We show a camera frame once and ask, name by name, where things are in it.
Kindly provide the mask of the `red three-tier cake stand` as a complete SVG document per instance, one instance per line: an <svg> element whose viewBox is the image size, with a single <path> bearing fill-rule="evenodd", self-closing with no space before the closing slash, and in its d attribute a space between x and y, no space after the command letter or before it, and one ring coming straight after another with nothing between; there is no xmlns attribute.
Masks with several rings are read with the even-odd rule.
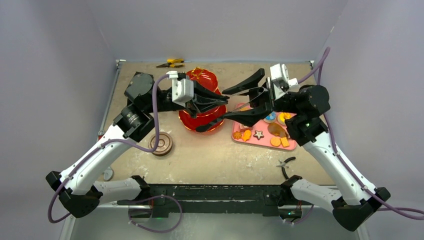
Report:
<svg viewBox="0 0 424 240"><path fill-rule="evenodd" d="M209 91L221 95L218 87L218 79L213 72L205 68L196 67L188 71L186 75L190 80L198 82ZM216 118L221 117L227 111L227 107L225 105L214 107L208 106L200 109L202 111L196 113L195 117L192 117L186 110L180 110L178 112L178 118L186 129L195 131L197 127L210 123Z"/></svg>

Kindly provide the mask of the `pink serving tray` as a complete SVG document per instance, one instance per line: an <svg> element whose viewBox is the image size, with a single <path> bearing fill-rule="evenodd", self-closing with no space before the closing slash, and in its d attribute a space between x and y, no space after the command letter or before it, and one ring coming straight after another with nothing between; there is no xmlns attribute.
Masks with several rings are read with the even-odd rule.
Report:
<svg viewBox="0 0 424 240"><path fill-rule="evenodd" d="M238 122L234 122L230 137L235 142L253 145L255 147L293 151L298 144L289 137L287 127L284 123L285 120L293 116L293 113L273 112L270 116L258 121L252 127L245 127ZM279 126L279 129L284 130L285 137L271 133L269 131L269 125L273 127Z"/></svg>

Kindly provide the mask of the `metal tongs black tips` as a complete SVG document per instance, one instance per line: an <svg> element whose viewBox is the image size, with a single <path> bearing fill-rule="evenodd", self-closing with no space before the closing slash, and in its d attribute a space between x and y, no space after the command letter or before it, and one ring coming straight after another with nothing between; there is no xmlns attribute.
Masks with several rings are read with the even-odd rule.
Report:
<svg viewBox="0 0 424 240"><path fill-rule="evenodd" d="M223 92L222 92L222 94L225 97L229 97L229 98L235 97L235 96L248 96L249 97L249 101L247 101L245 103L245 105L246 106L250 106L251 103L255 99L257 99L259 96L261 96L262 94L264 94L264 93L266 93L268 91L269 90L267 88L265 88L265 87L257 86L257 87L249 88L249 89L246 89L246 90L242 90L242 91L237 92L237 93L234 93L234 94L224 94Z"/></svg>

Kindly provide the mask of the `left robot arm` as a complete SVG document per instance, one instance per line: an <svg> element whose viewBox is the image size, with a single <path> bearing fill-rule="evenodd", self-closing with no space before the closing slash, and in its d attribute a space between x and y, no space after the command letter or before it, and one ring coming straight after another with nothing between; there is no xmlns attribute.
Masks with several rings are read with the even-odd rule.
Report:
<svg viewBox="0 0 424 240"><path fill-rule="evenodd" d="M105 134L70 167L47 174L46 181L54 190L52 199L60 201L68 215L82 218L98 206L114 201L146 203L149 186L141 176L112 182L98 181L98 177L130 148L146 153L158 149L158 137L150 147L139 143L151 131L160 133L160 112L184 110L198 115L228 103L227 96L188 79L184 73L169 71L165 78L171 80L171 87L162 90L160 78L135 73L124 92L127 104Z"/></svg>

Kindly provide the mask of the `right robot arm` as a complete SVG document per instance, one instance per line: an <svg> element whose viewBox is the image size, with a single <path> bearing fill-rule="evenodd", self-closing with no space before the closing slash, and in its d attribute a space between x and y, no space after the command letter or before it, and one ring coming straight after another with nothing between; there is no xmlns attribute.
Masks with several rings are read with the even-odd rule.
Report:
<svg viewBox="0 0 424 240"><path fill-rule="evenodd" d="M384 187L376 187L346 158L332 139L330 126L322 116L330 109L329 93L321 85L304 85L293 91L300 81L289 78L286 70L272 71L265 78L259 69L249 78L222 91L224 95L247 95L250 109L232 110L224 117L253 126L272 112L291 113L285 125L288 135L303 147L336 185L330 189L294 175L281 184L278 203L305 201L330 212L346 230L355 231L389 198Z"/></svg>

